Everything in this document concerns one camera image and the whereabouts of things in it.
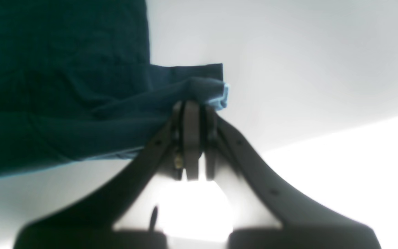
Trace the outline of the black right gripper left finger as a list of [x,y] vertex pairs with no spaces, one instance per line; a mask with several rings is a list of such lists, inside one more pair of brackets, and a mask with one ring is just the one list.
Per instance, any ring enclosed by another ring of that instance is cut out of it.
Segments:
[[15,249],[165,249],[166,236],[155,231],[157,209],[144,231],[115,232],[113,225],[141,195],[164,159],[168,173],[181,180],[199,178],[200,105],[175,105],[166,125],[117,176],[77,203],[24,227]]

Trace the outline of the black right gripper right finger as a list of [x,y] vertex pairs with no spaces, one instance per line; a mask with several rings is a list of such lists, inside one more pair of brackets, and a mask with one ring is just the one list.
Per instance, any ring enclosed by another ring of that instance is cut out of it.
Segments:
[[379,249],[368,226],[332,211],[276,174],[245,137],[204,107],[206,178],[234,211],[229,249]]

